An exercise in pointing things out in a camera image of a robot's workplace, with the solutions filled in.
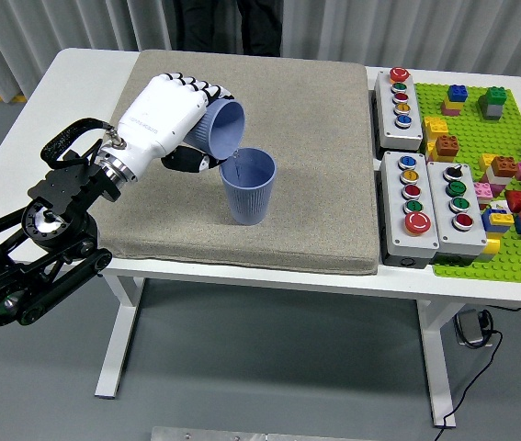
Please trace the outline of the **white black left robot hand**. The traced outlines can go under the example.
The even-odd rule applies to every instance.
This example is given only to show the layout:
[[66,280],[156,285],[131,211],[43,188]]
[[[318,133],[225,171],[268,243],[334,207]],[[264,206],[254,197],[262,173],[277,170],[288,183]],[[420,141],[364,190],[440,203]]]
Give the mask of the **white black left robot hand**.
[[231,157],[244,130],[244,108],[227,89],[163,73],[121,117],[122,144],[106,144],[100,157],[119,170],[124,182],[141,179],[155,159],[170,170],[200,173]]

